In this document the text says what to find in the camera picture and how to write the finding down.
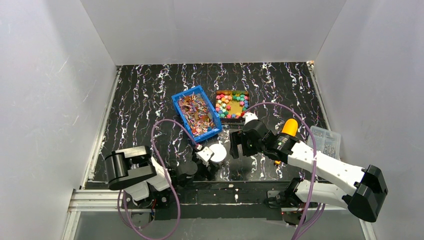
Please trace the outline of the blue plastic candy bin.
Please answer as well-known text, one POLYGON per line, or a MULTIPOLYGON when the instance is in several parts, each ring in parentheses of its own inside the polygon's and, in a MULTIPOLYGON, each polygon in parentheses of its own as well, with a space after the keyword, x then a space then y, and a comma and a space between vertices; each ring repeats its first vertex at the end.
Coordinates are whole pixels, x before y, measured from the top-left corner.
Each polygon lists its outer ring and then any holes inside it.
POLYGON ((222 132, 222 123, 215 107, 200 85, 174 94, 172 103, 184 128, 200 143, 222 132))

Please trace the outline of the square tin of star candies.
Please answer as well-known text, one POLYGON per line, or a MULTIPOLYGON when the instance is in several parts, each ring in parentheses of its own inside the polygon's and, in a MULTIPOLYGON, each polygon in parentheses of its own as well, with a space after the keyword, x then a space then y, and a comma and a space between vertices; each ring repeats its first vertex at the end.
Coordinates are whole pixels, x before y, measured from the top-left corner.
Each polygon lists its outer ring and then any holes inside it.
POLYGON ((250 107, 250 95, 242 90, 217 90, 215 92, 215 111, 225 125, 244 123, 243 114, 250 107))

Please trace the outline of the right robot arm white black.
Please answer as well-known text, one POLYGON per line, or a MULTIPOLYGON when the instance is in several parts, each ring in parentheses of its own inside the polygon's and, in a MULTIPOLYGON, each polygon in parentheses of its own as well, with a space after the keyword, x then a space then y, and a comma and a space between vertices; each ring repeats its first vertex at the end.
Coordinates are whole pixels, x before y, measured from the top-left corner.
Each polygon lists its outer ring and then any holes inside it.
POLYGON ((241 130, 230 133, 229 153, 234 159, 239 158, 238 146, 241 146, 243 156, 261 153, 328 181, 312 183, 293 179, 284 191, 284 197, 293 204, 311 201, 333 205, 366 222, 376 222, 389 193, 382 170, 372 164, 367 168, 350 165, 314 151, 296 137, 297 127, 298 122, 291 118, 275 134, 256 118, 246 120, 241 130))

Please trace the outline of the clear round plastic jar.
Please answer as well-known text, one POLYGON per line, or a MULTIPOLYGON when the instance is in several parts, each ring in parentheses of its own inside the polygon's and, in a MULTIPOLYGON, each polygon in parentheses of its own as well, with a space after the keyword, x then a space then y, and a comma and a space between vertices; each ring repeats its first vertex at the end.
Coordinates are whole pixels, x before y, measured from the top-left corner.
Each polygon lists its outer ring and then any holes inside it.
POLYGON ((225 162, 226 161, 224 159, 223 160, 219 160, 219 161, 211 160, 211 163, 213 163, 214 165, 219 165, 219 166, 222 166, 225 162))

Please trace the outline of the white round jar lid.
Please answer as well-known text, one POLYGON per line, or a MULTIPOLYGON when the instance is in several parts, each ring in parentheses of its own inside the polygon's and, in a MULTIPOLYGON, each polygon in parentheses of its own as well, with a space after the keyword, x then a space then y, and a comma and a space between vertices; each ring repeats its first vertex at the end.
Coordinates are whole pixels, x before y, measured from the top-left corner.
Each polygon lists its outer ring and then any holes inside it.
POLYGON ((221 161, 226 158, 227 150, 224 145, 215 143, 212 144, 209 148, 214 152, 214 155, 212 156, 210 161, 221 161))

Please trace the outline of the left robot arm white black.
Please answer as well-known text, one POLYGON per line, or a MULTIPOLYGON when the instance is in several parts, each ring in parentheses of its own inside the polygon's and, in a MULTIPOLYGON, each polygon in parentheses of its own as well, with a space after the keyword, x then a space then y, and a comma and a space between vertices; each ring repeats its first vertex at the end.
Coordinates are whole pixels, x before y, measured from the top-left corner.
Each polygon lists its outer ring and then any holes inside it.
POLYGON ((135 201, 151 197, 152 191, 163 192, 171 185, 185 187, 194 181, 212 181, 227 156, 222 144, 198 145, 192 158, 175 168, 163 168, 146 146, 113 151, 104 160, 108 188, 123 190, 135 201))

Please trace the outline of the orange plastic scoop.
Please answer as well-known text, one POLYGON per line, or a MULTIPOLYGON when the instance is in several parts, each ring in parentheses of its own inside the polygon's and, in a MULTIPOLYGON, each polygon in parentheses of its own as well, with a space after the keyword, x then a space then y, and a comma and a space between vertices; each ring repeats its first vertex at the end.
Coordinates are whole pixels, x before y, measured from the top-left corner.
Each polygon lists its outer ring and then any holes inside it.
POLYGON ((290 155, 293 152, 293 146, 299 141, 296 137, 297 130, 298 122, 295 119, 290 118, 285 122, 281 133, 277 135, 277 150, 282 152, 283 155, 282 159, 274 161, 276 166, 279 166, 282 163, 287 163, 287 155, 290 155))

